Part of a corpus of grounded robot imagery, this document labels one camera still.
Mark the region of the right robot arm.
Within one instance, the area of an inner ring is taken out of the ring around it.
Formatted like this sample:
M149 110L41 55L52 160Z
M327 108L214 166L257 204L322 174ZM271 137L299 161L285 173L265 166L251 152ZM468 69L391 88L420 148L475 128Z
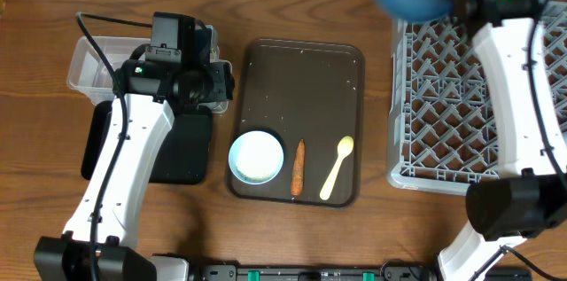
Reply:
M498 179L466 192L468 221L437 257L438 280L482 280L515 246L566 219L566 143L543 54L543 0L451 0L484 70Z

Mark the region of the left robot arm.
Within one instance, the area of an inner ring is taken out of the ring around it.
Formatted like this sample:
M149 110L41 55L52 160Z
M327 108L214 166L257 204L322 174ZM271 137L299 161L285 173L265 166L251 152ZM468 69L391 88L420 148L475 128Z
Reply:
M151 182L198 183L205 173L214 108L232 98L231 64L212 26L157 18L151 40L112 69L114 100L93 143L92 175L60 237L34 253L43 280L189 280L189 260L136 250Z

